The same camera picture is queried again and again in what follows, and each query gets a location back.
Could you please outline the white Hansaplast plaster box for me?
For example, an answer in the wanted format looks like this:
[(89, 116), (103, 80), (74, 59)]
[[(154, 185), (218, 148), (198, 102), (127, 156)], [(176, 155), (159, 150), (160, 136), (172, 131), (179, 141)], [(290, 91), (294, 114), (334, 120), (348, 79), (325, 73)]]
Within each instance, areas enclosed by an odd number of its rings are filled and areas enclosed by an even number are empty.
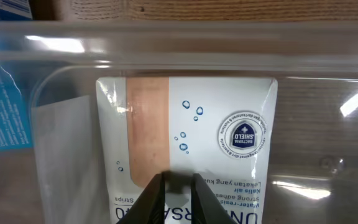
[(111, 222), (166, 172), (167, 223), (191, 222), (193, 174), (235, 223), (260, 223), (277, 92), (273, 78), (98, 79)]

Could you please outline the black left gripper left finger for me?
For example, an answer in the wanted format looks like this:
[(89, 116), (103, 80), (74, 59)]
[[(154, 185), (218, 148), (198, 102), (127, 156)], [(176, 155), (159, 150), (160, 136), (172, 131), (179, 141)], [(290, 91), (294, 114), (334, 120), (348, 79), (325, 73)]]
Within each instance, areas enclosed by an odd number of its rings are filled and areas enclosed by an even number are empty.
[(164, 224), (165, 178), (156, 174), (117, 224)]

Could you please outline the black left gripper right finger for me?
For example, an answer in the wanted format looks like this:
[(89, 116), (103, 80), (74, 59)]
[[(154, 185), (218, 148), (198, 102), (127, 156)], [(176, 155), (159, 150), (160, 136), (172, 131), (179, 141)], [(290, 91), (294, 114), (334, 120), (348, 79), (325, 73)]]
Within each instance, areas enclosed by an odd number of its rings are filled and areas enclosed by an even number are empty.
[(200, 174), (191, 179), (191, 223), (235, 224)]

